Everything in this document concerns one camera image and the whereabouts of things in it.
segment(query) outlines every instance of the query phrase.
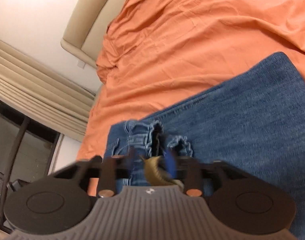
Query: blue jeans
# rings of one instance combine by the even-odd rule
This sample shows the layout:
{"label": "blue jeans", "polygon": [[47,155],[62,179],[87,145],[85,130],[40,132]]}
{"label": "blue jeans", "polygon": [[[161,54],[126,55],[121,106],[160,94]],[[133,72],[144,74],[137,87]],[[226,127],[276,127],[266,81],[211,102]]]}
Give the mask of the blue jeans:
{"label": "blue jeans", "polygon": [[[113,125],[105,156],[133,146],[151,157],[168,147],[200,162],[224,160],[290,194],[291,232],[305,239],[305,83],[281,52],[246,73],[136,121]],[[147,186],[136,159],[122,185]]]}

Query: denim fabric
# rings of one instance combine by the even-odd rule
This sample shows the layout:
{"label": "denim fabric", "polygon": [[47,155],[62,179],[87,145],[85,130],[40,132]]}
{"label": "denim fabric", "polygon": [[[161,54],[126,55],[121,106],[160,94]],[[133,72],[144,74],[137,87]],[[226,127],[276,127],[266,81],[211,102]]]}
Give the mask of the denim fabric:
{"label": "denim fabric", "polygon": [[[291,232],[305,239],[305,83],[284,53],[143,120],[113,125],[105,156],[130,146],[146,157],[175,147],[201,162],[224,160],[276,185],[295,199]],[[136,159],[119,189],[149,185],[142,167]]]}

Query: curtain pleat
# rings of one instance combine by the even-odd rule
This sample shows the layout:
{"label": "curtain pleat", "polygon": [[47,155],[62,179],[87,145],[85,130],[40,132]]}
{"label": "curtain pleat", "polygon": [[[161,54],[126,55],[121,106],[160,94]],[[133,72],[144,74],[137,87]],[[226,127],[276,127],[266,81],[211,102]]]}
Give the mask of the curtain pleat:
{"label": "curtain pleat", "polygon": [[81,141],[94,95],[0,41],[0,100]]}

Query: white electrical socket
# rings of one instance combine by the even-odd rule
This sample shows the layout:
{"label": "white electrical socket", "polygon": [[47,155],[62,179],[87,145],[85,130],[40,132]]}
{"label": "white electrical socket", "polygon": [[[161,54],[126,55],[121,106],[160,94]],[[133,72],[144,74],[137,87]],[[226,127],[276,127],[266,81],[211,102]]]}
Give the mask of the white electrical socket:
{"label": "white electrical socket", "polygon": [[78,60],[78,62],[77,62],[77,66],[78,66],[78,67],[84,69],[84,68],[85,68],[85,65],[86,65],[85,62],[83,62],[82,60]]}

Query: wrinkled sheet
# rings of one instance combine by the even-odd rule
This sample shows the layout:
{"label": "wrinkled sheet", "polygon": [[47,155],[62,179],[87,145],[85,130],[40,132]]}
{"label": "wrinkled sheet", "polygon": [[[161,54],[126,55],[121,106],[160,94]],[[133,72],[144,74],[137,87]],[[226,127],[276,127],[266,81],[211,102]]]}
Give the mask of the wrinkled sheet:
{"label": "wrinkled sheet", "polygon": [[276,51],[305,80],[305,0],[127,0],[97,60],[105,85],[78,159],[103,156],[111,125],[209,89]]}

